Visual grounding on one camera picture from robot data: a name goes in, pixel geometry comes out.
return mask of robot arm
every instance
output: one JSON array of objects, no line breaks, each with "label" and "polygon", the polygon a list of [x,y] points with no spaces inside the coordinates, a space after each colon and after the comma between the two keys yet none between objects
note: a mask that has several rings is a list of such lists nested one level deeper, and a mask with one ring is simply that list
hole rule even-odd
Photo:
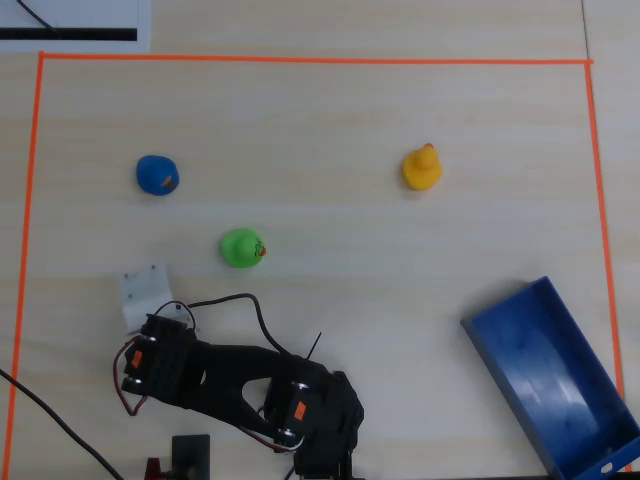
[{"label": "robot arm", "polygon": [[[266,435],[283,451],[300,444],[294,464],[305,478],[352,478],[364,410],[344,373],[261,347],[210,345],[158,315],[148,315],[140,333],[125,352],[123,390]],[[242,397],[243,386],[261,378],[271,378],[264,418]]]}]

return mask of orange label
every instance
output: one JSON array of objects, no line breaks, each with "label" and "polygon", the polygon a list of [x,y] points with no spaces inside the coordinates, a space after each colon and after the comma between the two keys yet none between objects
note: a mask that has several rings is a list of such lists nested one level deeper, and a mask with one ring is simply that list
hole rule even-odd
[{"label": "orange label", "polygon": [[140,360],[142,360],[142,352],[140,350],[136,350],[136,353],[133,354],[133,360],[131,360],[131,365],[133,368],[138,368],[140,365]]},{"label": "orange label", "polygon": [[294,418],[296,420],[302,420],[302,417],[304,417],[304,412],[306,410],[307,410],[307,406],[302,402],[298,402],[298,406],[296,407],[296,413],[293,415]]}]

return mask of white paper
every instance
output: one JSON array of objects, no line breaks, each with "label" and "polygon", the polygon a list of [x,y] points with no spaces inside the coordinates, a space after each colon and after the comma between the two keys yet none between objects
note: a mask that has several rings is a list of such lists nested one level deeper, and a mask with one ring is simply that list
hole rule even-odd
[{"label": "white paper", "polygon": [[[151,46],[151,0],[25,0],[54,27],[136,28],[135,42],[0,40],[0,52],[142,53]],[[0,28],[42,27],[15,0],[0,0]]]}]

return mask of green rubber duck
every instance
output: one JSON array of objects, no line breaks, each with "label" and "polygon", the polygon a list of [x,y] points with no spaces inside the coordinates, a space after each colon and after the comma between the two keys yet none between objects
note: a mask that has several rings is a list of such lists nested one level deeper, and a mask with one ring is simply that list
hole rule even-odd
[{"label": "green rubber duck", "polygon": [[220,251],[234,268],[254,267],[267,254],[262,239],[250,228],[239,228],[225,234],[220,242]]}]

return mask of blue rubber duck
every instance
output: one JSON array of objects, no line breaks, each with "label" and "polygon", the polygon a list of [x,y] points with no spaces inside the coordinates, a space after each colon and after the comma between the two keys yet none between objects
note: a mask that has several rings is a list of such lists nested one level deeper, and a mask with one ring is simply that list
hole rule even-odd
[{"label": "blue rubber duck", "polygon": [[176,164],[160,155],[145,155],[138,160],[136,178],[142,190],[157,196],[168,195],[180,183]]}]

